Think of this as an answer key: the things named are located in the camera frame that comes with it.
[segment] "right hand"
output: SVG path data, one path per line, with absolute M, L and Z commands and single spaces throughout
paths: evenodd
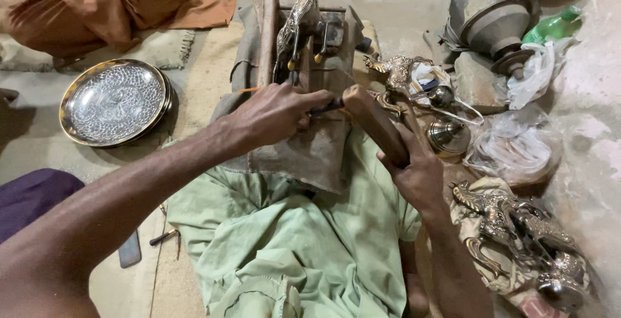
M 377 153 L 377 158 L 392 176 L 403 198 L 416 210 L 424 213 L 445 207 L 442 198 L 444 165 L 429 145 L 421 145 L 403 124 L 396 126 L 410 153 L 410 164 L 400 169 L 382 151 Z
M 244 148 L 273 145 L 288 138 L 308 122 L 311 108 L 328 104 L 334 95 L 328 90 L 302 93 L 299 87 L 269 84 L 229 115 L 232 127 L 241 130 Z

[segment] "engraved metal plate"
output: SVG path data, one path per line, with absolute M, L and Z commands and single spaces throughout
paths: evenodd
M 110 60 L 73 82 L 60 106 L 60 122 L 83 145 L 117 147 L 157 124 L 170 92 L 157 68 L 138 60 Z

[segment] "green trousers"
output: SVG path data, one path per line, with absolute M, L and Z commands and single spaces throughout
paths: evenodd
M 363 131 L 347 139 L 341 195 L 312 199 L 277 174 L 215 167 L 168 200 L 214 317 L 400 317 L 399 239 L 420 217 Z

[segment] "sack cloth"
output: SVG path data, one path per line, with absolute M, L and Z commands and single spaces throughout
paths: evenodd
M 258 19 L 252 6 L 241 10 L 239 15 L 244 22 L 245 30 L 230 75 L 233 93 L 222 96 L 213 111 L 211 122 L 233 112 L 250 98 L 248 92 L 235 93 L 235 91 L 256 86 L 261 39 Z M 346 88 L 354 84 L 352 75 L 354 47 L 363 38 L 363 26 L 358 24 L 350 10 L 345 13 L 344 28 L 343 44 L 337 54 L 324 57 L 312 70 L 321 74 L 315 79 L 319 78 L 322 81 L 322 87 L 332 91 L 336 96 L 341 96 Z M 312 122 L 309 132 L 297 134 L 275 145 L 256 148 L 246 155 L 221 164 L 221 167 L 234 172 L 279 174 L 297 180 L 314 191 L 322 189 L 338 193 L 344 188 L 340 170 L 343 146 L 349 128 L 350 125 L 341 113 L 329 112 L 323 114 L 321 119 Z

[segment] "orange clothing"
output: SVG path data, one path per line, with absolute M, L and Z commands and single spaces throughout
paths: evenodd
M 106 44 L 125 52 L 140 43 L 132 28 L 227 26 L 235 0 L 26 0 L 9 13 L 20 44 L 54 57 L 77 57 Z

